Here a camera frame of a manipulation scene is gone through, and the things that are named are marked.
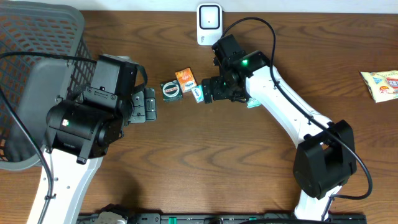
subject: mesh basket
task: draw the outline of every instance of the mesh basket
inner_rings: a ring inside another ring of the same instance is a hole
[[[0,53],[11,51],[45,52],[58,55],[71,55],[91,58],[85,41],[83,40],[84,18],[75,8],[70,6],[42,4],[34,2],[0,1]],[[40,69],[50,67],[59,73],[62,69],[61,83],[57,86],[58,97],[70,98],[73,89],[81,84],[91,83],[95,65],[89,62],[59,62],[61,60],[40,57],[8,57],[0,61],[0,85],[10,104],[18,115],[29,108],[22,108],[26,98],[24,92],[30,88],[32,73],[43,73]],[[57,63],[62,69],[54,68]],[[33,126],[25,124],[38,145],[41,145],[44,132],[37,133]],[[0,169],[26,169],[39,161],[32,146],[24,149],[17,144],[10,144],[10,135],[14,126],[12,118],[6,111],[4,104],[0,105]],[[14,131],[14,137],[21,136]]]

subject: wood grain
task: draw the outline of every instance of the wood grain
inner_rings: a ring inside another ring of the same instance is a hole
[[[157,121],[130,125],[114,143],[81,212],[120,203],[135,211],[264,213],[294,209],[295,148],[264,108],[193,96],[164,103],[159,83],[190,67],[197,81],[218,74],[210,47],[196,43],[192,12],[83,12],[93,55],[128,55],[145,66],[157,90]],[[354,129],[356,150],[373,175],[363,201],[337,199],[331,211],[361,212],[369,223],[398,222],[398,101],[375,104],[358,71],[397,69],[398,16],[382,14],[224,13],[224,27],[246,17],[268,20],[277,33],[275,65],[318,111]],[[247,21],[231,30],[247,52],[271,52],[271,33]],[[24,223],[38,186],[38,167],[0,171],[0,222]],[[363,172],[342,193],[366,191]]]

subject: black cable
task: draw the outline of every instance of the black cable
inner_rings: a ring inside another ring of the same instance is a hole
[[[291,103],[300,113],[302,113],[307,119],[308,122],[312,122],[313,124],[315,124],[316,126],[318,126],[322,131],[324,131],[325,133],[327,133],[331,138],[333,138],[333,140],[335,140],[336,142],[338,142],[341,146],[343,146],[344,148],[346,148],[349,153],[351,155],[353,155],[355,157],[355,159],[357,160],[357,162],[360,164],[360,166],[362,167],[366,178],[368,179],[368,191],[361,196],[349,196],[349,195],[338,195],[338,194],[334,194],[330,196],[330,200],[333,200],[334,198],[345,198],[345,199],[351,199],[351,200],[362,200],[367,198],[373,189],[373,182],[372,182],[372,177],[369,173],[368,168],[366,167],[365,163],[361,160],[361,158],[349,147],[347,146],[347,144],[345,142],[343,142],[339,137],[335,136],[333,133],[331,133],[326,127],[324,127],[322,124],[320,124],[318,121],[316,121],[313,116],[310,116],[309,114],[307,114],[298,104],[296,104],[295,101],[293,101],[290,96],[288,96],[286,94],[286,92],[282,89],[282,87],[279,85],[279,82],[275,79],[274,76],[274,55],[275,55],[275,47],[276,47],[276,35],[275,35],[275,31],[272,28],[272,26],[265,21],[264,19],[258,18],[258,17],[246,17],[243,19],[240,19],[236,22],[234,22],[232,25],[230,25],[224,32],[223,35],[221,37],[224,37],[224,35],[230,30],[230,28],[234,27],[236,24],[239,24],[240,22],[246,21],[246,20],[255,20],[255,21],[260,21],[262,23],[264,23],[265,25],[267,25],[267,27],[271,30],[272,32],[272,36],[274,38],[274,43],[272,45],[272,55],[271,55],[271,59],[270,59],[270,65],[269,65],[269,71],[271,74],[271,78],[272,81],[274,82],[275,87],[280,91],[280,93],[286,98],[286,100]]]
[[[250,220],[241,222],[239,224],[267,224],[267,223],[283,223],[283,224],[335,224],[333,222],[314,221],[314,220],[299,220],[286,218],[266,218],[260,220]]]
[[[74,56],[64,56],[64,55],[53,55],[53,54],[46,54],[46,53],[40,53],[40,52],[7,52],[0,54],[0,60],[4,57],[9,57],[9,56],[15,56],[15,55],[26,55],[26,56],[39,56],[39,57],[50,57],[50,58],[55,58],[55,59],[65,59],[65,60],[81,60],[81,61],[86,61],[86,62],[91,62],[91,63],[96,63],[95,60],[88,59],[88,58],[81,58],[81,57],[74,57]],[[6,108],[14,121],[18,124],[22,132],[25,134],[26,138],[29,140],[29,142],[33,145],[33,148],[37,154],[37,156],[40,159],[40,162],[43,165],[45,174],[47,175],[47,180],[49,183],[49,189],[47,190],[47,195],[45,196],[44,200],[44,206],[42,209],[42,213],[40,214],[40,218],[38,220],[38,223],[41,224],[43,222],[45,213],[47,212],[47,209],[49,207],[50,199],[53,198],[53,188],[54,188],[54,182],[53,182],[53,177],[51,175],[51,170],[49,165],[47,164],[46,160],[44,159],[43,152],[40,150],[40,147],[36,144],[36,142],[33,140],[32,136],[30,135],[29,131],[26,129],[22,121],[19,119],[18,115],[15,113],[15,111],[12,109],[12,106],[10,105],[10,102],[8,102],[7,97],[5,96],[4,92],[2,91],[0,87],[0,98],[3,100],[4,104],[6,105]]]
[[[329,211],[329,209],[331,207],[331,203],[334,200],[335,200],[335,198],[329,197],[328,203],[326,204],[325,209],[323,210],[323,213],[321,215],[321,221],[325,220],[326,214],[328,213],[328,211]]]

